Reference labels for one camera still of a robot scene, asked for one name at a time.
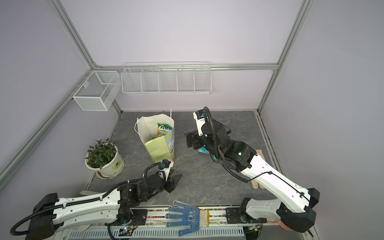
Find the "wire basket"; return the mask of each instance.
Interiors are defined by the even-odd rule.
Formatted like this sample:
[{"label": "wire basket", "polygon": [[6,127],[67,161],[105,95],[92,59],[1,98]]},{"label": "wire basket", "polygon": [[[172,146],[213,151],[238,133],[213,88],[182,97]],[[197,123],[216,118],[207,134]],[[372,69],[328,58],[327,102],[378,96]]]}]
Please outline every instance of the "wire basket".
[{"label": "wire basket", "polygon": [[126,94],[208,93],[212,91],[210,65],[129,66],[121,74]]},{"label": "wire basket", "polygon": [[84,111],[108,111],[120,87],[116,71],[93,71],[73,99]]}]

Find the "white wall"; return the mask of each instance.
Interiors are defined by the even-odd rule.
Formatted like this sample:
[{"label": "white wall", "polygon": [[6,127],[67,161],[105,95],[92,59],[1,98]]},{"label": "white wall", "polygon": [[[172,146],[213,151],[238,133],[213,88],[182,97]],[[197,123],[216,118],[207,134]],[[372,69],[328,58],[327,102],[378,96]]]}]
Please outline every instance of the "white wall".
[{"label": "white wall", "polygon": [[[45,0],[0,3],[0,167],[87,71]],[[91,175],[88,146],[105,139],[116,112],[84,112],[72,103],[6,188],[0,192],[0,239],[46,195],[76,195]],[[28,224],[20,227],[27,229]]]},{"label": "white wall", "polygon": [[382,239],[384,2],[317,0],[262,112],[320,239]]},{"label": "white wall", "polygon": [[62,0],[98,65],[275,63],[302,0]]},{"label": "white wall", "polygon": [[124,111],[257,109],[271,79],[271,70],[212,71],[211,94],[156,94],[116,97]]}]

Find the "work glove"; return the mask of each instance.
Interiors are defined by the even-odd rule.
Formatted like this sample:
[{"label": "work glove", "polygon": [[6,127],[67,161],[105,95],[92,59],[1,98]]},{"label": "work glove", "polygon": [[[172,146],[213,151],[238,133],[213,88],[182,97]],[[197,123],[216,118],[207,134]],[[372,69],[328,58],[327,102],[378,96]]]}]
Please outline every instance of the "work glove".
[{"label": "work glove", "polygon": [[200,227],[209,225],[209,211],[200,210],[198,207],[173,201],[173,205],[168,208],[166,219],[177,220],[167,222],[167,227],[185,227],[178,230],[179,237],[199,231]]}]

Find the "pink object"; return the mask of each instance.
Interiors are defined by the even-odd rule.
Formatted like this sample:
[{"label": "pink object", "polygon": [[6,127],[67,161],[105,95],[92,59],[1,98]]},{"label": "pink object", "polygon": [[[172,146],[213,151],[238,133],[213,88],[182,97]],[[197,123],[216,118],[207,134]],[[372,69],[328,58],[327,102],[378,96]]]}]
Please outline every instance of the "pink object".
[{"label": "pink object", "polygon": [[292,229],[290,229],[289,227],[287,227],[282,221],[279,221],[277,220],[277,223],[280,225],[280,227],[282,227],[283,229],[287,230],[287,231],[292,231]]}]

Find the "robotic arm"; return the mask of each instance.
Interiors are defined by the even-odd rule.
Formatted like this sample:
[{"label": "robotic arm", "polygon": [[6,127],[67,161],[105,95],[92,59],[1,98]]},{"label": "robotic arm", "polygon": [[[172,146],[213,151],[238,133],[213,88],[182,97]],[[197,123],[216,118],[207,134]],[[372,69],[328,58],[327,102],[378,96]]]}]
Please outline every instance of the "robotic arm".
[{"label": "robotic arm", "polygon": [[[163,160],[144,171],[143,178],[121,182],[109,191],[75,198],[58,198],[57,193],[46,195],[33,209],[33,213],[16,223],[10,233],[25,235],[26,240],[41,240],[67,228],[93,223],[105,223],[109,235],[110,226],[140,225],[140,218],[146,218],[147,210],[131,210],[146,202],[164,189],[172,192],[182,174],[170,177],[173,162]],[[156,174],[147,176],[147,171],[158,167]],[[16,231],[24,222],[31,220],[27,231]]]},{"label": "robotic arm", "polygon": [[[267,201],[245,198],[238,213],[242,222],[251,222],[255,218],[277,219],[298,232],[305,232],[314,225],[316,212],[312,208],[320,196],[316,189],[306,189],[292,182],[246,143],[231,140],[230,130],[214,120],[207,107],[193,115],[197,130],[185,134],[187,147],[206,148],[212,160],[222,164],[231,175],[243,182],[255,179],[278,198]],[[250,179],[240,177],[232,170]]]}]

